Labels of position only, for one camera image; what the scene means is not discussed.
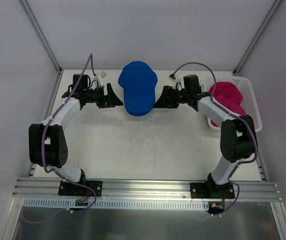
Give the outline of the pink cap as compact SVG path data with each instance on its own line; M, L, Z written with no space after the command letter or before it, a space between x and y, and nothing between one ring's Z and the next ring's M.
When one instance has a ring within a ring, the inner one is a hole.
M241 116L246 115L245 110L241 107L244 97L233 83L226 81L217 82L213 97L229 110Z

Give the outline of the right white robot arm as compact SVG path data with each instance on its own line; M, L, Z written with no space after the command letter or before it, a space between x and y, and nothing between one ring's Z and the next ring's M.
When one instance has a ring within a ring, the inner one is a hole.
M220 128L222 157L204 183L191 183L193 199L234 199L231 177L242 164L249 164L249 157L258 155L254 121L250 115L238 115L214 100L209 92L201 90L195 74L183 77L184 87L164 86L154 104L159 109L175 109L187 104L204 114Z

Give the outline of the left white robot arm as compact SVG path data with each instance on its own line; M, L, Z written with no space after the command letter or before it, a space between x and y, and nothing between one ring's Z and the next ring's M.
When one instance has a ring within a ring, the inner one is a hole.
M88 181L84 170L68 159L65 129L86 104L96 104L100 109L122 106L110 83L103 84L106 73L101 71L90 78L74 74L73 83L61 97L58 109L41 123L28 129L29 159L46 173L61 178L60 196L101 196L102 182Z

